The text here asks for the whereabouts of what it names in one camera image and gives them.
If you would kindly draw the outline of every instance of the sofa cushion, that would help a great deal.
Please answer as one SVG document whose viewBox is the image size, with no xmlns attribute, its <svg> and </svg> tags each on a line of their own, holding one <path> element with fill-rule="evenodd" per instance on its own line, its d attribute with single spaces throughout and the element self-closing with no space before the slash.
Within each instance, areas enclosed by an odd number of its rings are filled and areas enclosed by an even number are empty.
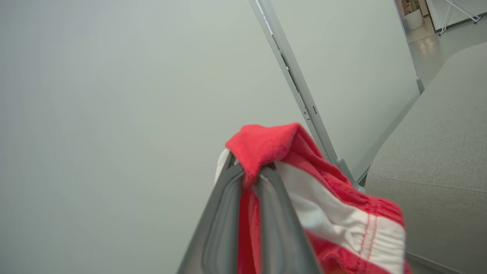
<svg viewBox="0 0 487 274">
<path fill-rule="evenodd" d="M 365 188 L 401 206 L 408 252 L 485 272 L 487 43 L 445 62 L 378 152 Z"/>
</svg>

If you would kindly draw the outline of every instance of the whiteboard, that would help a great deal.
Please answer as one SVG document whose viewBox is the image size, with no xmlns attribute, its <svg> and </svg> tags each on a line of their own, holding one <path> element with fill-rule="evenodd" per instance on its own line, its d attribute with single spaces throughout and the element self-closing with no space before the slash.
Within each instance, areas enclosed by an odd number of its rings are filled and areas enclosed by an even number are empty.
<svg viewBox="0 0 487 274">
<path fill-rule="evenodd" d="M 0 3 L 5 273 L 175 273 L 243 125 L 304 120 L 247 0 Z"/>
<path fill-rule="evenodd" d="M 396 6 L 262 0 L 269 1 L 336 154 L 358 179 L 419 97 Z"/>
</svg>

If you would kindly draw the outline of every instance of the towel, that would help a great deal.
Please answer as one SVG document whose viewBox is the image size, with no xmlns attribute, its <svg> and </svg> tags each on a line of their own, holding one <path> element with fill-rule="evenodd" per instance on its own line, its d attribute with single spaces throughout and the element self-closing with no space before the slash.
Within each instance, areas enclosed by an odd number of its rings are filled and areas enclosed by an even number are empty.
<svg viewBox="0 0 487 274">
<path fill-rule="evenodd" d="M 252 191 L 262 166 L 275 163 L 325 273 L 412 274 L 398 205 L 353 188 L 324 158 L 299 123 L 246 125 L 226 144 L 217 176 L 231 151 L 245 170 L 240 203 L 240 274 L 261 274 L 259 199 Z"/>
</svg>

